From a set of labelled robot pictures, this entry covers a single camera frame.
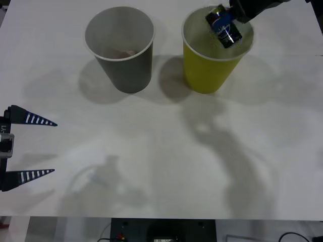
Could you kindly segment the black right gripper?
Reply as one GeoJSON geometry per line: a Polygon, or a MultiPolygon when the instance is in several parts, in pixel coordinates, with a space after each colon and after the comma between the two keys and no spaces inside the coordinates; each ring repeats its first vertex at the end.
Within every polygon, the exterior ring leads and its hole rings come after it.
{"type": "Polygon", "coordinates": [[[229,0],[229,4],[229,12],[214,12],[214,26],[226,26],[234,20],[247,23],[268,7],[268,1],[264,0],[229,0]]]}

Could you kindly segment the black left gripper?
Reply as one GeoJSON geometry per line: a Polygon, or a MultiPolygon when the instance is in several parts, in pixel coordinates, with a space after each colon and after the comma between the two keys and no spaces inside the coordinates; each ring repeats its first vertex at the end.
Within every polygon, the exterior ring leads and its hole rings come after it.
{"type": "Polygon", "coordinates": [[[6,171],[7,160],[12,157],[11,123],[18,125],[40,125],[57,127],[58,125],[42,116],[29,112],[19,106],[10,106],[9,116],[1,116],[1,191],[7,192],[23,184],[54,172],[54,169],[6,171]]]}

